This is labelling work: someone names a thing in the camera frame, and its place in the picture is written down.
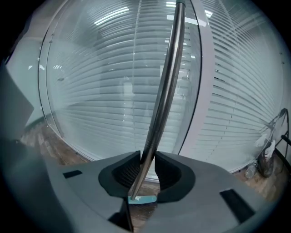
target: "metal pole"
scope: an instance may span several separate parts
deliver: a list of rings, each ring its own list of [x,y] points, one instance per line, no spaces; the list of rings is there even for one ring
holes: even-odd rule
[[[170,35],[168,52],[164,64],[161,82],[157,94],[150,128],[147,134],[145,148],[141,157],[140,172],[135,180],[131,200],[134,200],[142,182],[144,181],[151,162],[155,157],[166,121],[172,105],[177,84],[185,31],[185,3],[178,0],[176,3],[174,23]]]

